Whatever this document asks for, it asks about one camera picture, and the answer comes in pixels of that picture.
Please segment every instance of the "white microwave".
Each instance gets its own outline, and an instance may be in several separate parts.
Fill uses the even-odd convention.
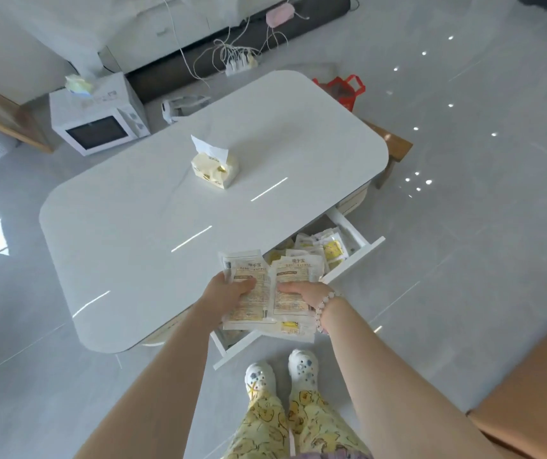
[[[122,72],[98,79],[90,95],[50,93],[53,130],[83,156],[150,135],[144,106]]]

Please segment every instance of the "red bag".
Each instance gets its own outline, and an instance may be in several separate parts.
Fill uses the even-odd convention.
[[[350,83],[352,80],[356,80],[356,83],[359,85],[357,89]],[[348,111],[353,110],[356,97],[365,93],[365,86],[361,82],[360,77],[355,74],[352,74],[346,80],[338,76],[328,84],[321,84],[317,79],[312,79],[312,81],[339,101]]]

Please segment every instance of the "human arm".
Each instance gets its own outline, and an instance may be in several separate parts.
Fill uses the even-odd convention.
[[[301,293],[314,308],[331,291],[323,283],[278,287]],[[374,457],[500,459],[463,413],[387,347],[346,299],[330,300],[321,322]]]
[[[210,280],[163,345],[75,459],[182,459],[208,357],[208,336],[255,281]]]

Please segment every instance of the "pajama pants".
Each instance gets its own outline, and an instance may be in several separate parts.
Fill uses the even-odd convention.
[[[289,457],[288,426],[298,454],[345,449],[370,456],[369,449],[319,392],[301,391],[291,399],[288,422],[277,396],[256,393],[224,459]]]

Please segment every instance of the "white coffee table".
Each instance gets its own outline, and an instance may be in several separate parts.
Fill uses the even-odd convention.
[[[227,190],[193,174],[191,135],[237,156]],[[325,213],[361,247],[325,279],[339,277],[384,238],[369,244],[333,207],[387,161],[360,119],[276,71],[58,186],[40,224],[79,339],[119,353],[164,338],[220,271],[218,251],[266,252]],[[217,366],[258,336],[228,347],[213,333]]]

